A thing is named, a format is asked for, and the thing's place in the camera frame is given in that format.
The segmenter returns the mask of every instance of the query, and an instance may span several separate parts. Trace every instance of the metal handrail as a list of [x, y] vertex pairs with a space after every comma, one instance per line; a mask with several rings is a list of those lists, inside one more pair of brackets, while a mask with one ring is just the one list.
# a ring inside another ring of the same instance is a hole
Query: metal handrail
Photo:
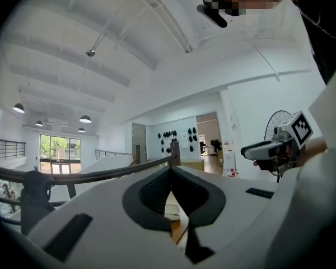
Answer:
[[25, 156], [25, 145], [26, 142], [2, 140], [0, 138], [0, 159]]
[[0, 221], [5, 222], [5, 223], [9, 223], [9, 224], [12, 224], [12, 225], [19, 225], [19, 226], [21, 225], [20, 220], [14, 220], [14, 219], [2, 217], [2, 216], [0, 216]]
[[[172, 156], [167, 156], [163, 159], [150, 161], [144, 164], [138, 164], [133, 166], [126, 166], [124, 168], [109, 169], [103, 171], [95, 171], [93, 173], [74, 173], [70, 175], [52, 175], [55, 185], [68, 185], [68, 184], [80, 184], [98, 182], [105, 179], [122, 177], [127, 174], [136, 173], [138, 171], [152, 168], [153, 166], [160, 165], [167, 161], [171, 161]], [[0, 167], [0, 179], [9, 182], [22, 183], [24, 181], [25, 171], [11, 170]]]
[[[80, 183], [91, 183], [97, 182], [101, 180], [107, 180], [112, 178], [122, 177], [128, 174], [136, 173], [139, 171], [143, 171], [149, 168], [152, 168], [156, 165], [160, 165], [166, 163], [167, 161], [171, 165], [172, 160], [176, 158], [176, 156], [167, 156], [163, 159], [150, 161], [144, 164], [138, 164], [133, 166], [126, 166], [124, 168], [117, 168], [117, 169], [110, 169], [110, 170], [103, 170], [103, 171], [96, 171], [93, 173], [87, 174], [70, 174], [70, 175], [52, 175], [55, 185], [67, 185], [68, 188], [70, 186], [74, 186], [75, 184]], [[11, 170], [5, 169], [0, 167], [0, 179], [7, 180], [10, 182], [22, 183], [24, 181], [24, 176], [26, 172], [18, 171], [18, 170]], [[0, 202], [7, 203], [14, 206], [20, 206], [20, 201], [17, 200], [9, 200], [8, 198], [0, 197]], [[65, 201], [58, 201], [58, 202], [50, 202], [50, 204], [54, 207], [61, 206], [64, 204]], [[5, 217], [0, 216], [0, 220], [12, 224], [12, 225], [21, 225], [21, 222], [18, 220], [12, 220]]]
[[95, 154], [96, 154], [96, 160], [101, 159], [104, 156], [110, 156], [110, 155], [132, 155], [132, 154], [124, 153], [124, 152], [115, 152], [115, 151], [108, 151], [108, 150], [95, 150]]

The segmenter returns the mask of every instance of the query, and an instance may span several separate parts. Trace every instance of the window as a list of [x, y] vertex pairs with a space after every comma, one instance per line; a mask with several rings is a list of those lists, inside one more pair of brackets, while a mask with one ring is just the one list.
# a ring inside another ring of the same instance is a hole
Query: window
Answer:
[[40, 169], [42, 173], [71, 174], [81, 171], [81, 140], [75, 138], [40, 137]]

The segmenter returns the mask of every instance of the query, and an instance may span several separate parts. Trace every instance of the ceiling beam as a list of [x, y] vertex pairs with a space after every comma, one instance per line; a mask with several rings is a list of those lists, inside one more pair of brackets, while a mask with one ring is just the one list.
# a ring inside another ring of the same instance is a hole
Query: ceiling beam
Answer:
[[85, 68], [87, 64], [86, 69], [91, 72], [104, 76], [109, 80], [112, 80], [124, 87], [128, 87], [130, 84], [130, 79], [128, 77], [116, 73], [115, 71], [109, 69], [106, 66], [101, 65], [101, 67], [99, 67], [99, 63], [92, 58], [84, 57], [82, 54], [81, 55], [77, 54], [75, 52], [70, 51], [69, 49], [65, 49], [61, 53], [61, 48], [59, 45], [55, 45], [47, 41], [42, 41], [35, 38], [30, 38], [30, 40], [27, 41], [27, 39], [24, 36], [21, 36], [19, 34], [7, 34], [4, 37], [4, 41], [9, 44], [22, 46], [31, 50], [44, 53], [46, 55], [50, 55], [58, 59], [62, 59], [66, 62], [73, 63], [82, 68]]
[[183, 7], [180, 5], [180, 3], [178, 3], [177, 0], [161, 0], [161, 1], [163, 2], [167, 10], [171, 13], [171, 15], [174, 17], [176, 23], [178, 23], [178, 25], [182, 29], [192, 49], [193, 50], [198, 49], [199, 48], [198, 42], [195, 38], [193, 25], [190, 22], [185, 9], [183, 9]]
[[[152, 11], [152, 13], [162, 22], [162, 24], [167, 28], [169, 33], [176, 40], [179, 47], [181, 47], [181, 49], [184, 52], [189, 53], [194, 49], [198, 49], [198, 43], [196, 43], [195, 39], [192, 39], [192, 37], [191, 37], [191, 40], [190, 41], [188, 40], [188, 38], [191, 35], [184, 32], [184, 30], [186, 30], [186, 29], [184, 29], [184, 25], [183, 25], [183, 27], [181, 25], [177, 26], [177, 24], [180, 23], [180, 21], [178, 21], [176, 19], [177, 13], [178, 13], [178, 15], [180, 15], [181, 13], [183, 13], [183, 16], [186, 16], [186, 15], [185, 15], [184, 9], [180, 5], [178, 5], [176, 0], [174, 0], [174, 1], [172, 1], [172, 0], [154, 0], [158, 4], [158, 7], [156, 7], [156, 8], [153, 8], [146, 0], [139, 0], [139, 1], [141, 1], [143, 4], [145, 4]], [[177, 12], [177, 11], [171, 12], [171, 10], [172, 10], [171, 5], [173, 5], [173, 7], [178, 6], [178, 8], [180, 8], [180, 12]], [[171, 24], [175, 28], [175, 31], [172, 30], [169, 27], [167, 22], [165, 22], [165, 20], [167, 20], [167, 19], [170, 20]], [[190, 24], [187, 16], [185, 18], [185, 23], [186, 22], [188, 22]]]
[[32, 91], [32, 90], [28, 90], [28, 89], [21, 89], [21, 92], [25, 96], [30, 96], [30, 97], [33, 97], [33, 98], [37, 98], [39, 100], [45, 100], [45, 101], [48, 101], [48, 102], [54, 103], [54, 104], [59, 104], [59, 105], [62, 104], [62, 105], [68, 106], [70, 108], [82, 109], [82, 110], [86, 110], [86, 111], [93, 112], [93, 113], [98, 113], [98, 114], [103, 114], [105, 112], [104, 109], [92, 109], [92, 108], [89, 108], [89, 107], [83, 106], [83, 105], [70, 104], [70, 103], [65, 102], [65, 101], [59, 101], [57, 98], [44, 97], [43, 93], [38, 92], [38, 91]]
[[32, 71], [31, 69], [21, 67], [21, 66], [11, 65], [10, 70], [11, 70], [12, 73], [14, 73], [16, 75], [20, 75], [20, 76], [29, 78], [29, 79], [34, 80], [34, 81], [40, 81], [40, 82], [42, 82], [44, 84], [47, 84], [47, 85], [54, 85], [54, 86], [57, 86], [57, 87], [62, 87], [65, 90], [70, 91], [72, 93], [85, 95], [88, 99], [95, 98], [95, 99], [100, 99], [100, 100], [107, 101], [107, 102], [110, 102], [110, 103], [114, 102], [114, 97], [111, 96], [111, 95], [92, 96], [87, 92], [83, 92], [82, 89], [81, 89], [81, 91], [75, 91], [70, 87], [63, 86], [62, 84], [56, 84], [55, 81], [58, 80], [58, 76], [43, 74], [43, 73], [40, 73], [38, 71]]
[[87, 16], [84, 13], [79, 13], [77, 11], [71, 10], [67, 11], [66, 8], [57, 2], [51, 1], [44, 1], [44, 0], [26, 0], [24, 4], [36, 8], [41, 8], [44, 10], [48, 10], [50, 12], [56, 13], [57, 15], [64, 16], [69, 18], [72, 21], [78, 22], [83, 26], [91, 29], [92, 31], [97, 32], [97, 34], [105, 35], [105, 39], [109, 39], [111, 42], [115, 43], [117, 47], [120, 47], [125, 52], [129, 53], [130, 55], [134, 56], [138, 59], [142, 64], [144, 64], [147, 69], [153, 70], [155, 69], [156, 65], [152, 58], [146, 57], [142, 54], [139, 49], [134, 47], [132, 44], [127, 43], [126, 41], [120, 41], [120, 37], [116, 36], [110, 31], [104, 29], [104, 24], [95, 19], [93, 15]]

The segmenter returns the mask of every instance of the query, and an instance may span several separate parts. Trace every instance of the wooden floor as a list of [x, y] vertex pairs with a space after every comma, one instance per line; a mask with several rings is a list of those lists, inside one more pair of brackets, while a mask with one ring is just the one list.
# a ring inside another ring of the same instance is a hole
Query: wooden floor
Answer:
[[202, 155], [202, 159], [204, 160], [204, 171], [206, 173], [223, 174], [223, 167], [219, 166], [218, 156]]

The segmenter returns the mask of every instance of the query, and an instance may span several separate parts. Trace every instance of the glass door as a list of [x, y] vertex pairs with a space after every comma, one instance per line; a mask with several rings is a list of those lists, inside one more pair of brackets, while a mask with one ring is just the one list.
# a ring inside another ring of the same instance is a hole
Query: glass door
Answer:
[[51, 163], [51, 167], [53, 174], [61, 174], [60, 164]]
[[62, 174], [70, 174], [69, 164], [61, 164], [61, 173]]
[[70, 174], [69, 164], [51, 163], [53, 174]]

